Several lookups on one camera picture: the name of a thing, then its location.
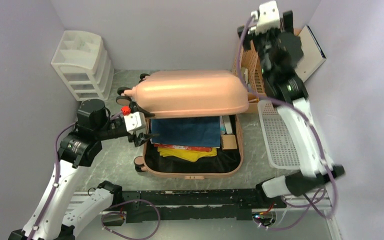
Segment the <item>pink hard-shell suitcase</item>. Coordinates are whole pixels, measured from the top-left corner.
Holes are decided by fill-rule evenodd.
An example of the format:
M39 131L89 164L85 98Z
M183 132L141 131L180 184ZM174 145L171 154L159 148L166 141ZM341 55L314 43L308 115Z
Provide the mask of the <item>pink hard-shell suitcase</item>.
M175 156L162 157L152 139L143 145L142 157L149 172L161 178L205 179L234 175L244 161L243 132L239 114L249 109L248 91L241 80L226 70L170 70L140 75L133 88L134 99L116 97L122 107L136 103L152 114L146 119L151 133L152 119L177 119L230 116L238 149L216 147L217 155L190 162Z

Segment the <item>white plastic drawer organizer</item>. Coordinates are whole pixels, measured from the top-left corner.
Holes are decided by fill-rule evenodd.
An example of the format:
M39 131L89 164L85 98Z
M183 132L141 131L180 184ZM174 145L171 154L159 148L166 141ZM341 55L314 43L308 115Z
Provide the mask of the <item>white plastic drawer organizer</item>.
M77 101L109 98L114 66L100 35L64 31L51 65Z

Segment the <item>orange plastic file rack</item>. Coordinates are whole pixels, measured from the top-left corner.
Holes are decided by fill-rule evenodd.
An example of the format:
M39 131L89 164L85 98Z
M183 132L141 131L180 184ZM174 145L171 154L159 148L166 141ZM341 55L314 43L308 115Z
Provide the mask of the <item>orange plastic file rack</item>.
M245 80L245 87L248 90L248 101L256 104L260 101L259 97L266 96L260 59L252 41L249 50L244 50L241 43L238 45L231 72L236 77L240 77L242 69L246 70L247 74L244 75L243 80Z

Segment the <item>white plastic mesh basket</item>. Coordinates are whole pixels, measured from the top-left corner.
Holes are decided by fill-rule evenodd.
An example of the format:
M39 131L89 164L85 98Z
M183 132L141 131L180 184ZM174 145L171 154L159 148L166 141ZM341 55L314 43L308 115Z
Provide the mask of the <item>white plastic mesh basket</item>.
M300 157L282 117L268 100L260 100L257 110L270 166L289 171L299 170Z

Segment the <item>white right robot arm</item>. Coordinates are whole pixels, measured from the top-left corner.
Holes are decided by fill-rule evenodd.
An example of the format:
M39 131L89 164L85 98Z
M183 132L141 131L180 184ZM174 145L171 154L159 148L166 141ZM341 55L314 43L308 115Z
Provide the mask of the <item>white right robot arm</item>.
M345 168L335 164L324 149L314 125L307 89L296 73L304 53L301 39L294 33L293 12L279 12L274 0L262 3L237 32L241 46L245 50L255 48L260 61L264 94L258 94L258 98L270 101L280 115L299 158L298 172L256 186L256 204L266 208L275 197L298 197L334 183L345 174Z

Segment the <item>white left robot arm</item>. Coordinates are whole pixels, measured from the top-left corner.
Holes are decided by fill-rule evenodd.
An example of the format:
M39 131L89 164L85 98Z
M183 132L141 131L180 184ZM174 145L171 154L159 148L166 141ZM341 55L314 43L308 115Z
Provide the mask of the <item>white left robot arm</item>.
M101 99L84 101L76 113L76 122L64 129L55 141L55 163L50 181L30 220L9 235L11 240L74 240L100 212L110 209L121 213L135 199L123 195L120 185L100 183L91 196L73 211L67 212L81 176L102 150L105 140L127 137L136 147L150 136L142 133L152 114L135 102L111 114Z

